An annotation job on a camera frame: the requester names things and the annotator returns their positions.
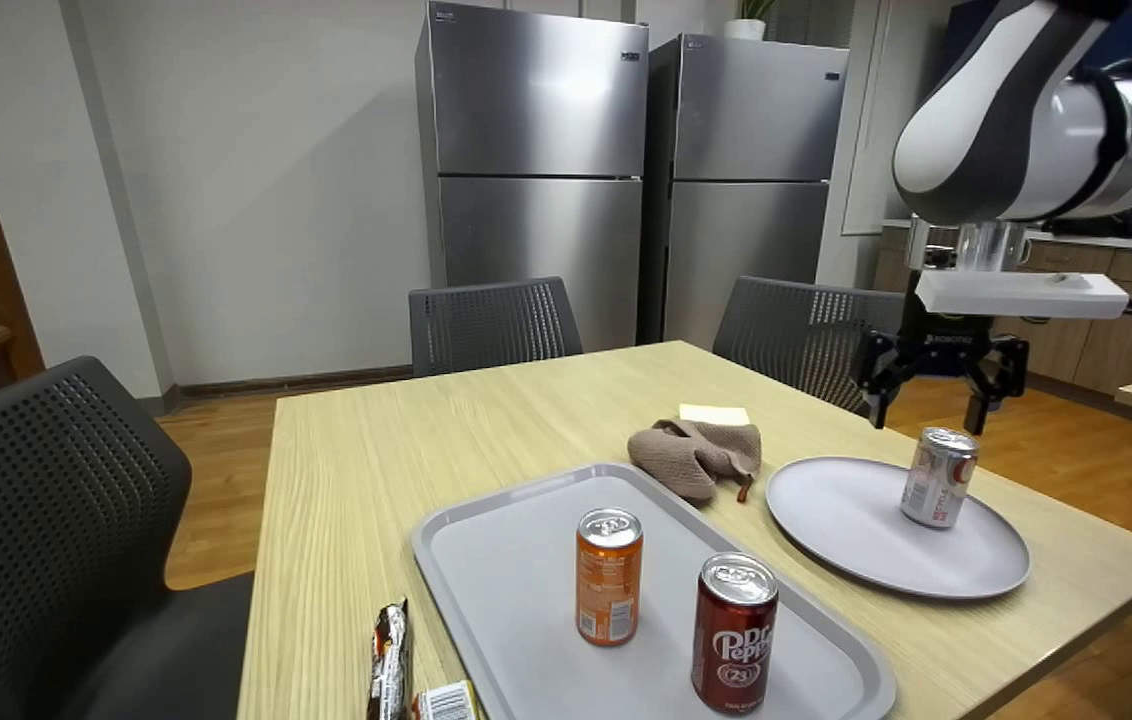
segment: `tray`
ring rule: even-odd
[[[967,494],[958,527],[936,530],[896,509],[906,484],[896,465],[801,461],[768,484],[768,510],[815,560],[906,597],[994,600],[1029,579],[1029,542],[1006,514]]]
[[[645,525],[645,608],[624,647],[572,628],[578,525],[593,509]],[[691,690],[696,572],[732,548],[696,509],[628,465],[578,467],[428,514],[414,556],[488,715],[603,720],[718,715]],[[885,715],[896,701],[885,654],[783,579],[768,701],[755,715]]]

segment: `can label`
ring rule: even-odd
[[[930,428],[915,443],[909,489],[901,493],[901,510],[930,527],[951,527],[967,494],[971,465],[971,435]]]
[[[602,509],[578,527],[578,631],[589,643],[628,643],[640,628],[645,530],[624,509]]]
[[[754,556],[725,550],[702,568],[691,686],[718,713],[765,705],[776,618],[776,574]]]

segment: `floor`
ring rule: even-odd
[[[169,560],[178,587],[249,572],[258,560],[272,406],[310,386],[246,386],[191,395],[163,428],[188,447],[195,489]],[[915,381],[887,428],[960,428],[965,382]],[[979,465],[1063,502],[1132,527],[1132,414],[1034,386],[1008,401],[979,441]],[[995,715],[1132,715],[1132,611],[1068,654]]]

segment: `stainless steel refrigerator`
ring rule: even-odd
[[[632,345],[645,22],[431,2],[416,89],[431,279],[563,276],[584,346]]]
[[[652,51],[640,341],[710,346],[735,276],[815,276],[843,64],[725,36]]]

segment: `chair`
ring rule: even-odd
[[[416,374],[582,353],[562,276],[419,287],[408,297],[408,324]]]
[[[0,720],[235,715],[252,574],[163,587],[184,494],[101,358],[0,386]]]
[[[718,356],[863,412],[854,381],[861,337],[869,328],[896,330],[901,312],[901,292],[740,276],[718,330]]]

